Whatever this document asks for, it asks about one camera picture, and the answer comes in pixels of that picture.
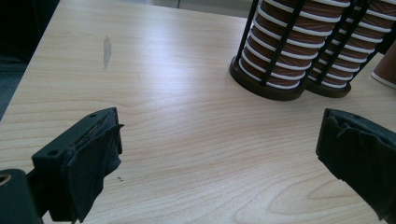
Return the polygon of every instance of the screw hole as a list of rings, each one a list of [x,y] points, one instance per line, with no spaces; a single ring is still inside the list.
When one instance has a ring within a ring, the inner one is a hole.
[[[0,186],[5,185],[11,179],[11,175],[4,174],[0,175]]]
[[[47,153],[47,155],[49,156],[56,156],[56,154],[58,154],[58,150],[52,150],[49,153]]]

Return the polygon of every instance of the brown paper cup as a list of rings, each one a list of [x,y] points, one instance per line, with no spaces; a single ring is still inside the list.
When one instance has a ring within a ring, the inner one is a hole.
[[[337,48],[338,48],[338,46],[333,43],[331,43],[329,45],[329,47],[327,47],[327,49],[332,52],[335,52],[337,50]],[[369,56],[370,53],[368,53],[367,51],[361,52],[361,51],[356,51],[353,49],[343,48],[341,50],[341,54],[346,55],[347,57],[350,57],[350,58],[367,59],[367,57]]]
[[[328,74],[325,78],[323,78],[323,81],[321,82],[321,85],[334,88],[334,89],[342,89],[347,85],[347,81],[344,80],[339,80],[333,77],[329,77],[331,74]],[[313,70],[311,74],[308,76],[309,79],[313,81],[317,81],[319,76],[319,71],[318,70]]]
[[[261,42],[265,42],[266,44],[270,45],[273,48],[277,48],[277,45],[279,44],[279,39],[276,39],[262,31],[260,31],[256,26],[253,26],[250,32],[250,36],[254,36],[255,38],[259,39]],[[301,46],[297,46],[295,44],[291,44],[287,42],[285,46],[283,47],[283,51],[291,53],[291,54],[296,54],[296,55],[301,55],[301,56],[315,56],[318,52],[319,46],[316,48],[305,48]]]
[[[248,56],[244,54],[242,55],[239,66],[248,76],[252,77],[256,81],[261,81],[265,73],[265,70],[255,66],[256,64],[247,57]],[[300,80],[286,80],[283,78],[274,77],[274,73],[269,77],[267,81],[268,86],[282,90],[291,90],[296,88],[300,84]]]
[[[379,82],[396,89],[396,42],[388,49],[376,66],[372,77]]]
[[[285,23],[289,22],[292,13],[279,7],[275,7],[271,5],[270,2],[261,4],[261,10],[280,21],[283,21]],[[326,18],[323,18],[322,21],[316,21],[300,15],[294,25],[304,28],[306,30],[330,32],[334,27],[336,21],[331,22],[332,20],[330,19],[328,22],[325,21]]]
[[[295,8],[298,1],[296,0],[275,0],[276,2],[291,8]],[[345,7],[349,6],[349,0],[325,1],[323,3],[316,1],[306,1],[302,11],[322,17],[338,18]]]
[[[369,9],[377,13],[396,17],[396,6],[390,1],[373,0]]]
[[[350,19],[356,18],[358,15],[357,10],[353,10],[351,15],[349,16]],[[389,20],[387,15],[380,17],[381,15],[378,15],[376,13],[373,13],[373,11],[368,10],[366,14],[364,14],[363,18],[361,19],[362,22],[368,23],[373,26],[381,27],[384,29],[389,29],[392,27],[394,21]]]
[[[258,15],[255,21],[260,25],[260,27],[264,27],[270,32],[282,36],[286,31],[286,26],[282,26],[274,23],[273,21],[269,21],[268,18],[272,18],[276,20],[276,18],[273,17],[264,18],[262,15]],[[317,35],[303,34],[301,32],[293,30],[290,33],[289,39],[301,43],[317,45],[323,43],[323,41],[326,39],[326,35],[317,36]]]

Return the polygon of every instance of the wooden table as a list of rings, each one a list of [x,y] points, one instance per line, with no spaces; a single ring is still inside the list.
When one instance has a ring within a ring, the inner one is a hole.
[[[121,0],[61,1],[1,121],[0,169],[30,171],[49,141],[116,106],[122,164],[85,223],[376,223],[315,149],[326,107],[396,132],[396,91],[370,77],[381,56],[343,99],[305,91],[271,101],[228,71],[245,22]]]

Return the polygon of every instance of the dark floor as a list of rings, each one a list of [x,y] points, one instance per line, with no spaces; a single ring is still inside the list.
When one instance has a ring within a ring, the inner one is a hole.
[[[0,120],[21,81],[27,64],[17,58],[0,53]]]

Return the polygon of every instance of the wood grain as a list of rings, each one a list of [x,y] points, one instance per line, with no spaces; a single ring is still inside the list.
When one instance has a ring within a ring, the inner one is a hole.
[[[0,123],[0,169],[30,171],[49,141],[116,106],[122,164],[84,223],[378,222],[315,149],[327,107],[396,132],[396,90],[370,77],[381,56],[343,99],[306,91],[271,101],[228,72],[245,22],[121,0],[61,1]]]

